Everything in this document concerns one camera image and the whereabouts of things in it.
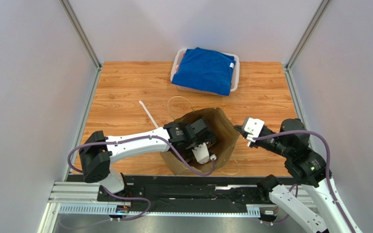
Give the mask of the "brown paper bag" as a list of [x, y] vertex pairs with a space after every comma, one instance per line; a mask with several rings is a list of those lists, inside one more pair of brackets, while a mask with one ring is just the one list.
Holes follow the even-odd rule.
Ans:
[[[170, 102], [175, 98], [182, 98], [185, 99], [192, 108], [192, 112], [189, 112], [182, 117], [175, 119], [174, 115], [171, 112]], [[233, 176], [237, 175], [241, 171], [241, 165], [237, 162], [237, 160], [233, 157], [233, 151], [236, 147], [236, 142], [238, 140], [239, 133], [234, 129], [234, 126], [230, 119], [226, 116], [224, 111], [217, 107], [217, 108], [204, 108], [204, 109], [196, 109], [194, 108], [191, 101], [187, 98], [182, 96], [174, 96], [168, 100], [167, 109], [170, 116], [173, 120], [177, 123], [192, 123], [193, 120], [198, 120], [199, 117], [204, 117], [204, 119], [208, 120], [209, 125], [212, 130], [214, 130], [216, 142], [212, 146], [210, 146], [210, 152], [214, 152], [217, 159], [215, 161], [215, 171], [222, 173], [223, 175]], [[181, 160], [171, 151], [168, 152], [161, 152], [160, 153], [162, 159], [170, 169], [170, 171], [174, 175], [187, 175], [193, 173]], [[227, 163], [232, 160], [235, 162], [235, 171], [230, 170], [230, 172], [226, 172], [222, 170]], [[190, 160], [187, 162], [193, 170], [200, 172], [200, 173], [209, 173], [213, 168], [211, 162], [205, 164], [199, 164], [196, 160]]]

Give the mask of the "white straw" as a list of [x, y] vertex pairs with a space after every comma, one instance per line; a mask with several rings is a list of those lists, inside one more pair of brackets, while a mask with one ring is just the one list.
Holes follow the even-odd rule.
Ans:
[[147, 109], [146, 105], [143, 103], [143, 101], [139, 100], [138, 101], [139, 104], [142, 106], [142, 108], [144, 109], [145, 113], [147, 114], [147, 116], [149, 117], [149, 119], [151, 120], [151, 122], [153, 123], [153, 125], [155, 126], [156, 129], [159, 128], [158, 124], [156, 123], [156, 121], [154, 120], [153, 116], [151, 115], [151, 113], [149, 112], [149, 110]]

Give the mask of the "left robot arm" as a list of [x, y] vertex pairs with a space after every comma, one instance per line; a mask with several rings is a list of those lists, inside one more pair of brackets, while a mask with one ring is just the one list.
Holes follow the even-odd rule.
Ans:
[[125, 158], [151, 152], [171, 152], [187, 167], [191, 156], [201, 165], [212, 164], [209, 172], [192, 171], [209, 176], [215, 170], [216, 155], [209, 147], [216, 141], [215, 134], [204, 118], [193, 123], [171, 122], [155, 130], [126, 136], [105, 136], [103, 131], [90, 135], [78, 147], [85, 183], [99, 183], [113, 194], [126, 188], [124, 176], [114, 171], [111, 164]]

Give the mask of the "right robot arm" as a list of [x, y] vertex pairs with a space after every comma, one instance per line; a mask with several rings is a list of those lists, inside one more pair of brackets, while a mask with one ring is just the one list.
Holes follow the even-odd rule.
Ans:
[[257, 183], [262, 202], [277, 205], [309, 233], [361, 232], [337, 192], [330, 171], [329, 145], [320, 134], [306, 130], [298, 118], [285, 119], [278, 133], [252, 117], [234, 128], [248, 141], [248, 147], [261, 147], [284, 157], [288, 173], [307, 192], [319, 213], [299, 201], [273, 175]]

